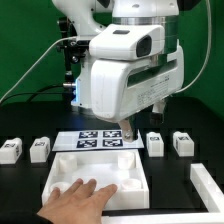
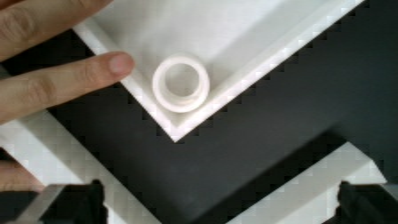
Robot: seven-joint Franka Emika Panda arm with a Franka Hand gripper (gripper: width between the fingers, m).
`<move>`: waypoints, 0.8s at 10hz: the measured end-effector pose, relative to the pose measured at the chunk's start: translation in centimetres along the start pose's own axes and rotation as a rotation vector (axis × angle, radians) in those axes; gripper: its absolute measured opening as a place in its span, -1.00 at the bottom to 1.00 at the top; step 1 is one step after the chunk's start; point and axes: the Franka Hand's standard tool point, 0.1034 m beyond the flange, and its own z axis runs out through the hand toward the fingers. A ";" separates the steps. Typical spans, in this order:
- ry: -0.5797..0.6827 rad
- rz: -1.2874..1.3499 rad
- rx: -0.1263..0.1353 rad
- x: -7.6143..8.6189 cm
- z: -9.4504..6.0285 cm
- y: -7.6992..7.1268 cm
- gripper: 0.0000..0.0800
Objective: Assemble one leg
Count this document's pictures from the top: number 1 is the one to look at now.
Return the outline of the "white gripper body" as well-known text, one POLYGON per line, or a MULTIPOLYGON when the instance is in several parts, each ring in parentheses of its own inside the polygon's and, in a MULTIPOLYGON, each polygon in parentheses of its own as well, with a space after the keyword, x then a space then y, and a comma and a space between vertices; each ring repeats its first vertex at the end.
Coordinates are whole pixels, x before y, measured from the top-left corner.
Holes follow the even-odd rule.
POLYGON ((93 113, 117 123, 173 94, 182 87, 184 57, 181 46, 152 74, 151 58, 132 62, 96 60, 91 70, 93 113))

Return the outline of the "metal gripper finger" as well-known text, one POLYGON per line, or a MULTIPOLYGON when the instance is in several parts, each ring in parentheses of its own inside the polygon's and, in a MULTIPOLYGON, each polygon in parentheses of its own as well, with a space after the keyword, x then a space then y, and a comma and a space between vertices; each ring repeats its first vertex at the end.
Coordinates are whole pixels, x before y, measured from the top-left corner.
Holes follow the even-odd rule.
POLYGON ((153 105, 152 112, 150 113, 150 123, 152 125, 160 125, 163 123, 165 106, 165 101, 159 101, 153 105))
POLYGON ((137 130, 135 127, 135 118, 128 117, 118 122, 122 130, 122 139, 126 142, 133 142, 137 139, 137 130))

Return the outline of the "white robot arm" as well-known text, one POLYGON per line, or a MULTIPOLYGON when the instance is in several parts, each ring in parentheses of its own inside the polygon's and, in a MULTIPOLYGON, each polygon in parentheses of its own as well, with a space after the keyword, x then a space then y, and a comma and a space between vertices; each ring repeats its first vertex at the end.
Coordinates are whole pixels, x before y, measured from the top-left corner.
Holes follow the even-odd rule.
POLYGON ((52 0, 65 15, 65 61, 81 65, 71 104, 117 123, 122 138, 134 141, 135 115, 149 106, 162 114, 183 85, 178 17, 200 1, 52 0))

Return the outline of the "bare human hand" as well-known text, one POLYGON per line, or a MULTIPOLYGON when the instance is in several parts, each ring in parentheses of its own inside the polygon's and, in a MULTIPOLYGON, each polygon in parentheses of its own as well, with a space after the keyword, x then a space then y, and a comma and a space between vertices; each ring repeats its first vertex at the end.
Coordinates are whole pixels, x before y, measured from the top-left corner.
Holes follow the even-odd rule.
POLYGON ((111 184, 95 192, 96 185, 95 179, 87 183, 77 179, 64 193, 55 188, 37 214, 53 224, 101 224, 102 211, 117 186, 111 184))

